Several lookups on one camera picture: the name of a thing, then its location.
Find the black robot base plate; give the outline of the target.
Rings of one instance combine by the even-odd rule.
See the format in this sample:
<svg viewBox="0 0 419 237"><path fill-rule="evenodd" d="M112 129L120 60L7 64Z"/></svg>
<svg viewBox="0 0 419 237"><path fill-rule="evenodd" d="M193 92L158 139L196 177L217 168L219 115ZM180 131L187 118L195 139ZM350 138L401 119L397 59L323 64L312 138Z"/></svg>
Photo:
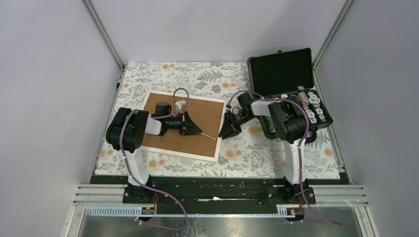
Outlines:
<svg viewBox="0 0 419 237"><path fill-rule="evenodd" d="M299 206L299 188L292 196L284 178L175 178L151 177L149 189L128 183L126 176L94 176L93 184L121 185L123 204L149 204L157 214L273 214L275 205Z"/></svg>

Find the aluminium front rail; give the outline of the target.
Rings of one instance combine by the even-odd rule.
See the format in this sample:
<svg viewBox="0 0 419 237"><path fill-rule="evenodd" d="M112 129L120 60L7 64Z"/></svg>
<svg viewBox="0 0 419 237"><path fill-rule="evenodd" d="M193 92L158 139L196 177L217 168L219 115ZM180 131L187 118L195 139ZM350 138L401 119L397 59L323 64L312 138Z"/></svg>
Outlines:
<svg viewBox="0 0 419 237"><path fill-rule="evenodd" d="M279 195L280 185L254 187L229 186L227 191L238 191L238 196L188 197L179 186L171 194L178 194L178 201L159 194L144 199L123 185L79 185L74 205L83 205L88 214L114 216L183 217L184 208L189 216L203 217L291 217L298 209L320 207L367 207L364 189L359 185L314 185L306 194L306 201L297 198L287 203Z"/></svg>

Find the white picture frame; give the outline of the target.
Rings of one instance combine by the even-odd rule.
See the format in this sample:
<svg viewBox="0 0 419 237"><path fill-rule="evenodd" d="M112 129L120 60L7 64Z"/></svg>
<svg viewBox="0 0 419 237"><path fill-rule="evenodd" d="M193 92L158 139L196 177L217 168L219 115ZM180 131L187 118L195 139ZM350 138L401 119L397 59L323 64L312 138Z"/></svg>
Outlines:
<svg viewBox="0 0 419 237"><path fill-rule="evenodd" d="M226 100L190 95L186 107L190 118L202 129L202 133L217 138L216 141L201 134L183 136L177 129L169 129L164 136L146 134L141 150L205 162L218 162L221 144L218 134L223 124L226 103Z"/></svg>

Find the yellow handled screwdriver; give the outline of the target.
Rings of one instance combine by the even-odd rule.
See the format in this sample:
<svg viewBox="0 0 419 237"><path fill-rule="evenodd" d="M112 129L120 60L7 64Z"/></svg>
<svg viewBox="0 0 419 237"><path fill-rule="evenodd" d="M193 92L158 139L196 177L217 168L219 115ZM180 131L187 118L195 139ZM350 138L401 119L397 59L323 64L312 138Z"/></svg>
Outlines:
<svg viewBox="0 0 419 237"><path fill-rule="evenodd" d="M214 141L216 141L217 140L217 138L215 138L215 137L211 137L211 136L209 136L209 135L207 135L207 134L204 134L204 133L200 133L201 135L203 135L203 136L205 136L205 137L208 137L208 138L210 138L210 139L212 139L212 140L214 140Z"/></svg>

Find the black poker chip case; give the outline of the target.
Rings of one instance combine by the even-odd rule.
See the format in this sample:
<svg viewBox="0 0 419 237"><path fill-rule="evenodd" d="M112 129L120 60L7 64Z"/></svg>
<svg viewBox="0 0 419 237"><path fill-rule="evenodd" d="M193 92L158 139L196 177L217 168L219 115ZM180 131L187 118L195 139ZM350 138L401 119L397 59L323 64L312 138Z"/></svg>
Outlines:
<svg viewBox="0 0 419 237"><path fill-rule="evenodd" d="M310 48L253 56L247 60L252 91L268 98L283 94L296 100L307 111L310 119L306 143L317 139L317 131L333 123L333 119L314 88L312 52ZM304 92L307 102L298 94Z"/></svg>

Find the brown poker chip stack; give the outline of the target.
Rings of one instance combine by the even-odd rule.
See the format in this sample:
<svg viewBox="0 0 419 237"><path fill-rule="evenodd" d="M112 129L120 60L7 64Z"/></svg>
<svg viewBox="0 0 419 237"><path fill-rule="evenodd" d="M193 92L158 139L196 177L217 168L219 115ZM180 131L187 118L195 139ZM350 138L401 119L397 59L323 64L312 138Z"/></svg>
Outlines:
<svg viewBox="0 0 419 237"><path fill-rule="evenodd" d="M297 96L303 106L308 106L310 104L309 98L307 97L305 92L299 92Z"/></svg>

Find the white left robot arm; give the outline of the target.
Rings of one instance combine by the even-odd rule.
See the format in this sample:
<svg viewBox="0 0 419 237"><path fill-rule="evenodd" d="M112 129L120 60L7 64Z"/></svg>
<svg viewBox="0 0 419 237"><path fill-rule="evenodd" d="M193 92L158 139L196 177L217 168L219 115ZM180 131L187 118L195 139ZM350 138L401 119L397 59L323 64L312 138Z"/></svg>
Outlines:
<svg viewBox="0 0 419 237"><path fill-rule="evenodd" d="M147 203L153 198L152 188L146 185L150 174L139 150L145 134L163 136L170 129L178 130L180 135L202 133L202 129L192 121L188 112L182 111L186 102L181 101L180 104L182 106L172 112L169 103L158 102L153 114L121 107L107 128L106 142L112 145L114 150L122 152L128 171L128 183L137 186L134 196L142 203Z"/></svg>

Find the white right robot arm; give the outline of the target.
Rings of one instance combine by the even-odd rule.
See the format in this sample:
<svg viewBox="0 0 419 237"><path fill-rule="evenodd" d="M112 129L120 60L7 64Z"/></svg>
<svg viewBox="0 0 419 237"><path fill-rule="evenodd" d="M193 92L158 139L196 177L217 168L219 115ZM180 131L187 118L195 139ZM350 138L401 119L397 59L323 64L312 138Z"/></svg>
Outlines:
<svg viewBox="0 0 419 237"><path fill-rule="evenodd" d="M288 187L283 190L284 199L296 203L303 197L303 191L308 189L304 171L304 144L309 131L310 120L302 105L295 96L286 98L265 98L249 90L241 90L238 101L241 110L233 113L229 100L224 114L224 121L218 134L227 139L241 133L241 125L255 117L270 117L276 136L284 145L288 169L284 172Z"/></svg>

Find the floral patterned table mat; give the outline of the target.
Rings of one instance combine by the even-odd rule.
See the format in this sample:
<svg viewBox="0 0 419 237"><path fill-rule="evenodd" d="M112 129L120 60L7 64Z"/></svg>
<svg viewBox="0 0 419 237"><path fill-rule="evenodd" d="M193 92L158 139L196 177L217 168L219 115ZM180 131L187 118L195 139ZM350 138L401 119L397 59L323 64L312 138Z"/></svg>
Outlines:
<svg viewBox="0 0 419 237"><path fill-rule="evenodd" d="M244 62L130 62L125 71L116 108L139 108L150 90L228 100L248 90ZM221 142L216 163L143 152L144 164L154 176L282 178L288 164L282 142L264 136L260 122L247 122L240 135ZM305 146L305 170L310 179L338 179L339 171L326 129Z"/></svg>

